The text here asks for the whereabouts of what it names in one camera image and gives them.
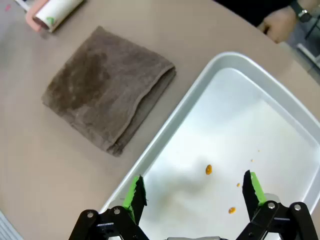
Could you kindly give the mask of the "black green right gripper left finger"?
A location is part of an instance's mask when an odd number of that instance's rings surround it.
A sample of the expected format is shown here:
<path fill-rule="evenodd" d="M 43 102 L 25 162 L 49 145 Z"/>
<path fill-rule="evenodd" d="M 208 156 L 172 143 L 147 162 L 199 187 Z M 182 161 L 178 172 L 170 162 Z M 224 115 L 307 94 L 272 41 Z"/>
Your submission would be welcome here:
<path fill-rule="evenodd" d="M 103 213 L 93 209 L 82 211 L 69 237 L 70 240 L 147 240 L 139 226 L 144 207 L 147 206 L 146 189 L 141 175 L 135 176 L 121 205 Z"/>

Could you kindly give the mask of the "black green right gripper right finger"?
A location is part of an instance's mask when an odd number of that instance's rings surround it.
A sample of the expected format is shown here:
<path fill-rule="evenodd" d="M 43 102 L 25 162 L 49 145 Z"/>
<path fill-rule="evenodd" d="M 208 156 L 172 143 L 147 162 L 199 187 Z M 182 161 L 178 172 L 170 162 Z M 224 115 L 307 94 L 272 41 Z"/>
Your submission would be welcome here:
<path fill-rule="evenodd" d="M 307 205 L 293 202 L 289 207 L 268 200 L 254 172 L 244 173 L 242 194 L 249 223 L 238 240 L 263 240 L 269 233 L 281 240 L 317 240 L 318 235 Z"/>

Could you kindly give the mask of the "person's left hand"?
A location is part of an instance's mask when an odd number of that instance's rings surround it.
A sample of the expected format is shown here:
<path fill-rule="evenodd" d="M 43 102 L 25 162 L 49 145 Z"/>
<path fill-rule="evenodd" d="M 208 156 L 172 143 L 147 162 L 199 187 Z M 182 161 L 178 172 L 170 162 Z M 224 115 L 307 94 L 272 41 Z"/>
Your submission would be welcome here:
<path fill-rule="evenodd" d="M 279 44 L 288 39 L 297 21 L 296 13 L 290 6 L 287 6 L 265 17 L 257 29 L 274 43 Z"/>

